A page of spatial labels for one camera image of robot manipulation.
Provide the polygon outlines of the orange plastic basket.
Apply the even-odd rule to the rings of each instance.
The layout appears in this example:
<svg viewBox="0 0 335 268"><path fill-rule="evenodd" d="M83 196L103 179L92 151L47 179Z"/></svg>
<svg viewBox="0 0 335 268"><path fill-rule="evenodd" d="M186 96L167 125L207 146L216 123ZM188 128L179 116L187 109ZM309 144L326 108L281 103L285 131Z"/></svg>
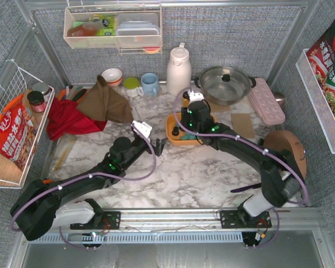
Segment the orange plastic basket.
<svg viewBox="0 0 335 268"><path fill-rule="evenodd" d="M175 127L178 127L179 125L176 123L174 114L168 115L165 121L165 132L168 140L174 145L174 146L195 146L200 145L200 141L196 139L191 140L182 140L181 138L184 137L185 133L183 131L179 131L179 134L174 136L173 130Z"/></svg>

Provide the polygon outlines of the black coffee capsule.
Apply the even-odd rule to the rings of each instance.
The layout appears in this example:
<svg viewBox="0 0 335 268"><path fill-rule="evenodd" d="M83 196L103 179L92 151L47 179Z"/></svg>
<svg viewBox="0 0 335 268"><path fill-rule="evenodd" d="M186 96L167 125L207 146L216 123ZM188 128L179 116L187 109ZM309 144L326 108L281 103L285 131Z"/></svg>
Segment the black coffee capsule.
<svg viewBox="0 0 335 268"><path fill-rule="evenodd" d="M171 133L172 133L173 136L178 136L179 135L179 127L174 127Z"/></svg>

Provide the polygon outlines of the teal coffee capsule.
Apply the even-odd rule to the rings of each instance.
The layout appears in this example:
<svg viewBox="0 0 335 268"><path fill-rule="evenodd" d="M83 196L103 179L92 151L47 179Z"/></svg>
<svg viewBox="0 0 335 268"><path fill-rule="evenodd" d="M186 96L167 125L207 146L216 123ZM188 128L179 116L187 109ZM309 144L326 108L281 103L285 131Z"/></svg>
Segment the teal coffee capsule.
<svg viewBox="0 0 335 268"><path fill-rule="evenodd" d="M195 140L195 136L191 134L185 134L184 136L181 136L181 140Z"/></svg>

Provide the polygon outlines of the brown cloth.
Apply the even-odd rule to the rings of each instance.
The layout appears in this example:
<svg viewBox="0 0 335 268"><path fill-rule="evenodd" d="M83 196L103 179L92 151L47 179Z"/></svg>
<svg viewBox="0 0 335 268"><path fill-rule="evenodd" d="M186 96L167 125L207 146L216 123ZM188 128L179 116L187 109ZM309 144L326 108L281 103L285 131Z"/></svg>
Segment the brown cloth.
<svg viewBox="0 0 335 268"><path fill-rule="evenodd" d="M76 108L95 121L115 123L131 123L133 121L129 101L113 90L101 75L97 76L95 85Z"/></svg>

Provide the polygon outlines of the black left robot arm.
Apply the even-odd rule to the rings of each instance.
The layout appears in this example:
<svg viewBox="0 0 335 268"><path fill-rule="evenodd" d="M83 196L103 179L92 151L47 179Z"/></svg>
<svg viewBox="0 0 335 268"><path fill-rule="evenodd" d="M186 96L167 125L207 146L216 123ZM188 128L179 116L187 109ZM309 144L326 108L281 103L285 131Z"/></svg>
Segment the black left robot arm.
<svg viewBox="0 0 335 268"><path fill-rule="evenodd" d="M37 179L30 182L10 210L11 230L21 231L29 241L40 238L52 227L60 207L82 195L127 180L127 169L144 152L156 159L166 142L166 138L157 139L152 145L138 135L133 141L119 137L104 159L90 170L61 181L44 183Z"/></svg>

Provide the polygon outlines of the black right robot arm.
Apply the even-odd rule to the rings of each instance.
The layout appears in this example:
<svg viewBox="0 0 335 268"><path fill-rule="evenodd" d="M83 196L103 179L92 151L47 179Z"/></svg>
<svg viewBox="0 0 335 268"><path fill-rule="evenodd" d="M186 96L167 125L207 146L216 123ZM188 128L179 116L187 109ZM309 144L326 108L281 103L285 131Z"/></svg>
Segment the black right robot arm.
<svg viewBox="0 0 335 268"><path fill-rule="evenodd" d="M266 149L215 122L205 101L195 101L183 107L180 123L183 130L196 135L202 144L235 156L260 174L260 192L246 199L237 209L243 223L272 207L282 207L297 192L306 189L290 151Z"/></svg>

